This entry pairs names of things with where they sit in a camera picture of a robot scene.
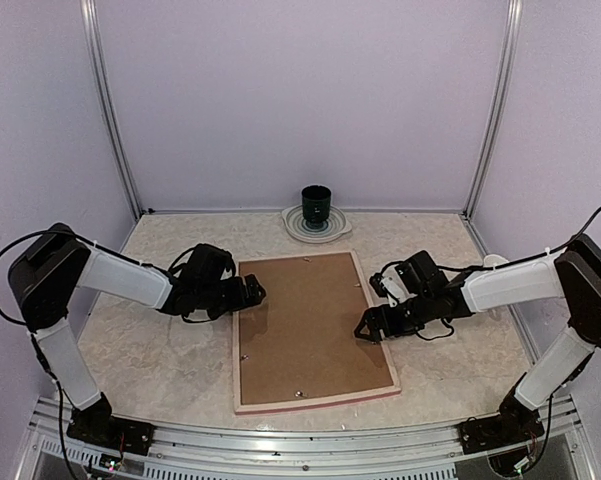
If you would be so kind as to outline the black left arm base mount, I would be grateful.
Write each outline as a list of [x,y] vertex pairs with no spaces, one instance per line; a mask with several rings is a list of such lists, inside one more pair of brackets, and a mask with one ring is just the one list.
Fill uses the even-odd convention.
[[147,456],[155,426],[151,423],[112,416],[104,422],[72,420],[67,428],[71,439],[115,450]]

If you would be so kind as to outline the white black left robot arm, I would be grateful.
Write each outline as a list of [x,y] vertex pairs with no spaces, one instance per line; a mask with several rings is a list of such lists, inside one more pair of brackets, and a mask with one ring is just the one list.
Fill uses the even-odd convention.
[[201,310],[210,321],[258,306],[266,297],[255,275],[238,275],[229,251],[206,243],[161,268],[98,245],[62,223],[30,239],[8,269],[9,287],[44,365],[72,406],[83,411],[82,430],[101,445],[113,443],[120,424],[97,406],[105,396],[68,323],[76,291],[92,290],[183,319]]

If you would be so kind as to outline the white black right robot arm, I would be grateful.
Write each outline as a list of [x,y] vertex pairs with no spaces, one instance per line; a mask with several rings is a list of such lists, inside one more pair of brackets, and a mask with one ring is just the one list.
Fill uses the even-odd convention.
[[354,330],[373,343],[417,335],[434,320],[457,318],[499,307],[549,298],[566,301],[570,317],[553,343],[516,384],[512,404],[493,419],[491,433],[503,444],[515,442],[538,409],[569,382],[601,348],[601,249],[586,234],[541,254],[488,266],[469,266],[448,278],[444,267],[421,250],[390,263],[369,283],[384,304],[368,308]]

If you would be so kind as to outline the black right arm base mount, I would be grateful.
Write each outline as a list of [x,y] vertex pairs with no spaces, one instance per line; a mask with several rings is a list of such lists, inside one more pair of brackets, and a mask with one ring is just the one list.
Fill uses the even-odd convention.
[[508,447],[542,437],[545,429],[540,420],[525,425],[499,415],[470,419],[457,425],[465,455]]

